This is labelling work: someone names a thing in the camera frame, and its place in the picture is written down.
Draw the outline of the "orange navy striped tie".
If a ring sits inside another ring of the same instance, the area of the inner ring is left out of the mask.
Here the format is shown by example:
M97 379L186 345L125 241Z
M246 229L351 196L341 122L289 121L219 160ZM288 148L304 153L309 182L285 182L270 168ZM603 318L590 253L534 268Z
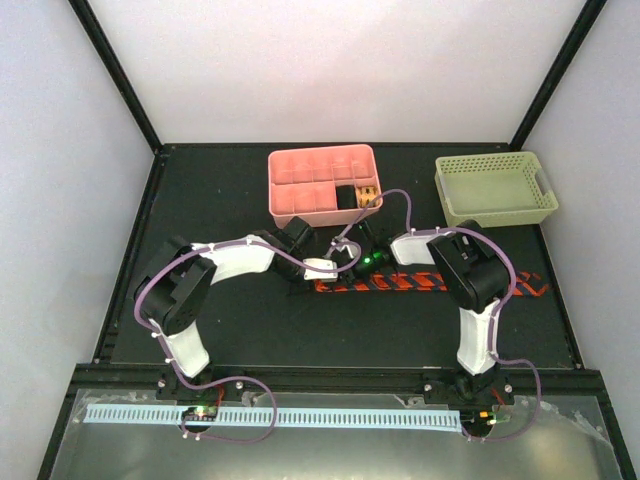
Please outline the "orange navy striped tie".
M318 293L346 292L447 292L442 276L436 272L373 274L367 280L349 285L314 281ZM520 271L516 273L515 296L541 297L551 290L551 285L537 273Z

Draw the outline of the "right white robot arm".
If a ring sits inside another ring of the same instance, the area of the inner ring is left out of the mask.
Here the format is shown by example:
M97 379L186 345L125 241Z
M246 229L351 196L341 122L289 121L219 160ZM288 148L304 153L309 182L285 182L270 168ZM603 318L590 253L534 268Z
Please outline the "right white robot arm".
M513 295L516 274L504 252L473 220L457 227L411 231L363 254L345 280L370 279L385 268L434 266L459 309L462 371L454 377L457 396L476 403L491 390L498 364L501 310Z

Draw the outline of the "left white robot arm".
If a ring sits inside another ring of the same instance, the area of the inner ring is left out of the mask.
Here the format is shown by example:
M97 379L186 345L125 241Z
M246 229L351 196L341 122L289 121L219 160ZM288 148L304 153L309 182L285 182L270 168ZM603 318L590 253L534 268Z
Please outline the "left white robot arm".
M207 397L215 376L198 326L212 310L213 288L231 288L242 276L273 273L298 286L299 263L308 255L314 228L299 217L274 230L257 230L240 239L190 243L166 240L134 283L134 319L158 339L167 362L181 372L179 386L193 399Z

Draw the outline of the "rolled yellow patterned tie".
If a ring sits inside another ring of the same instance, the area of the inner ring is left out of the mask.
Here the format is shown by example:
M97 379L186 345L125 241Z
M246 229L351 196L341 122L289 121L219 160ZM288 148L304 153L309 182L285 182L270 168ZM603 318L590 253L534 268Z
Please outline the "rolled yellow patterned tie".
M376 206L378 194L379 191L375 185L356 187L355 195L358 207L365 208L371 201L373 201L373 206Z

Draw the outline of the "rolled black tie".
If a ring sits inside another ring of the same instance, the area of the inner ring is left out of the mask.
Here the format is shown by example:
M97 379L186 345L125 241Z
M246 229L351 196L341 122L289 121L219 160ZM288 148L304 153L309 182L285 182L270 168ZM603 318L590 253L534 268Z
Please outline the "rolled black tie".
M336 187L336 205L338 210L351 210L358 207L354 185L341 185Z

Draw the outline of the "pink compartment organizer box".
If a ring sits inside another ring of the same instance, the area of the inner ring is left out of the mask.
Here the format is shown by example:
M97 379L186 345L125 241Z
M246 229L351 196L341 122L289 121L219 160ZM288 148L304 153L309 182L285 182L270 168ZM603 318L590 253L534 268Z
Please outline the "pink compartment organizer box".
M382 193L373 149L366 144L276 150L268 156L269 212L279 228L298 217L312 227L347 225L362 209L338 210L336 187L375 185Z

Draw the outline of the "green perforated plastic basket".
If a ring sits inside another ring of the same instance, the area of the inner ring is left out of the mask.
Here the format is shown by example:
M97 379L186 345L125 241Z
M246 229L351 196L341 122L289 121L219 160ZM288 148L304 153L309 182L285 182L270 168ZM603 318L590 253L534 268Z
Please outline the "green perforated plastic basket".
M449 227L534 225L559 203L538 157L528 151L439 157L435 183Z

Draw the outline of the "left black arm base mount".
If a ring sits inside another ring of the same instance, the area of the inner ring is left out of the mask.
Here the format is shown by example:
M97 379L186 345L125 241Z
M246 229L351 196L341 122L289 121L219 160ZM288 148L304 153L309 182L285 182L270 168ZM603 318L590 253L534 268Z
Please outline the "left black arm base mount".
M206 405L215 401L239 401L246 391L252 389L245 377L231 376L228 371L207 368L195 378L179 376L169 369L157 382L156 398L171 400L178 404L199 403Z

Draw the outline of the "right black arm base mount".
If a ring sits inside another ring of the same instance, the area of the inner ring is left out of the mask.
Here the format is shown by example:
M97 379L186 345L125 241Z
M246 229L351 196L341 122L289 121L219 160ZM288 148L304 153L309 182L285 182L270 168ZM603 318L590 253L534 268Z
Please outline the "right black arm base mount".
M509 377L494 366L487 372L471 375L462 368L437 369L422 375L423 392L430 403L481 407L512 405L513 394L506 390Z

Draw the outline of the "black left frame post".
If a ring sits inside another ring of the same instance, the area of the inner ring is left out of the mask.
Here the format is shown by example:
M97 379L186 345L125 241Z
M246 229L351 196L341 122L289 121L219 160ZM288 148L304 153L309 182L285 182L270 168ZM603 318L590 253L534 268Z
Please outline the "black left frame post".
M150 150L157 154L162 149L163 143L158 137L90 2L87 0L69 0L68 3Z

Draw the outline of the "black frame post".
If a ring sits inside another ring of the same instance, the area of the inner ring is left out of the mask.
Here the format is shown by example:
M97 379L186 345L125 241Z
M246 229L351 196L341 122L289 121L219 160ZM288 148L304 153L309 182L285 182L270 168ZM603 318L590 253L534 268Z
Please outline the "black frame post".
M150 150L157 154L162 149L163 143L158 137L90 2L87 0L69 0L68 3Z
M607 0L587 0L584 2L547 74L527 108L522 121L509 142L511 151L520 151L524 146L606 4Z

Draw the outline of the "black right frame post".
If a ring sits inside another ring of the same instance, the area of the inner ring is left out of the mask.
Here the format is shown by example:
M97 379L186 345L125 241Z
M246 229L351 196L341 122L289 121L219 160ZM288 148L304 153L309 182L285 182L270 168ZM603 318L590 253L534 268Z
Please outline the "black right frame post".
M522 121L509 142L511 151L520 151L524 146L606 4L607 0L587 0L584 2L547 74L527 108Z

